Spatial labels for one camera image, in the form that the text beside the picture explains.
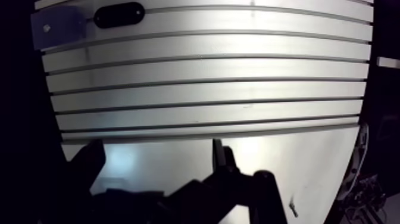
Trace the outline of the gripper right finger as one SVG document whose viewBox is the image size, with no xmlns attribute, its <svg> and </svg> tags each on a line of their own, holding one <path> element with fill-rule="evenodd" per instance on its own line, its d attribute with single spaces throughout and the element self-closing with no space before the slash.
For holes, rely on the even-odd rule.
<svg viewBox="0 0 400 224">
<path fill-rule="evenodd" d="M 212 140 L 212 168 L 203 181 L 194 179 L 166 198 L 166 223 L 218 223 L 236 206 L 248 208 L 250 223 L 287 222 L 271 172 L 243 174 L 220 139 Z"/>
</svg>

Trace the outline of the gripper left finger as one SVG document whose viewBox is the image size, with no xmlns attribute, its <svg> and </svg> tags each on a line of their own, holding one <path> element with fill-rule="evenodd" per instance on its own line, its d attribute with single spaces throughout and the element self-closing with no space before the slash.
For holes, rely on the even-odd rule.
<svg viewBox="0 0 400 224">
<path fill-rule="evenodd" d="M 150 223 L 161 191 L 129 192 L 107 189 L 93 194 L 90 188 L 106 162 L 100 139 L 82 147 L 58 171 L 55 200 L 48 223 Z"/>
</svg>

